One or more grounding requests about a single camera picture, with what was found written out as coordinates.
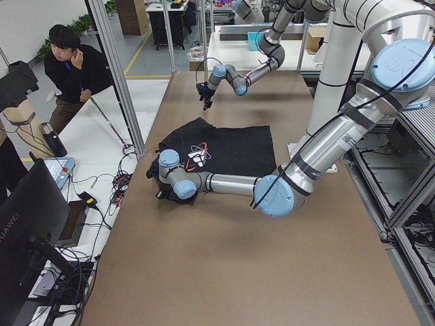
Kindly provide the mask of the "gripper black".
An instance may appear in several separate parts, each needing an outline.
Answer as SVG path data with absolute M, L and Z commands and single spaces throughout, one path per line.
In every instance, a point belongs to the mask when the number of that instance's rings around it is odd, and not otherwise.
M 203 110 L 209 109 L 212 106 L 213 90 L 208 86 L 207 82 L 197 83 L 196 90 L 200 96 L 199 100 L 204 101 Z

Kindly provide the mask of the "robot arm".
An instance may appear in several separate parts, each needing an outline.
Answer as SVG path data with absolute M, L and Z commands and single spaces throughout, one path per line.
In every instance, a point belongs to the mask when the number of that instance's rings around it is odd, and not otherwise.
M 289 215 L 313 193 L 315 182 L 386 115 L 428 104 L 434 79 L 434 43 L 401 39 L 372 60 L 355 94 L 338 113 L 306 140 L 287 164 L 271 175 L 245 177 L 189 173 L 179 154 L 166 149 L 158 158 L 159 199 L 189 202 L 199 192 L 250 196 L 271 217 Z
M 212 106 L 212 97 L 221 81 L 227 81 L 236 95 L 243 96 L 252 84 L 282 66 L 285 50 L 280 44 L 281 36 L 298 12 L 304 14 L 305 21 L 316 24 L 322 22 L 330 10 L 331 6 L 325 1 L 284 1 L 272 25 L 264 31 L 258 31 L 255 36 L 256 47 L 265 61 L 244 75 L 234 65 L 219 61 L 212 68 L 209 79 L 196 85 L 203 109 Z

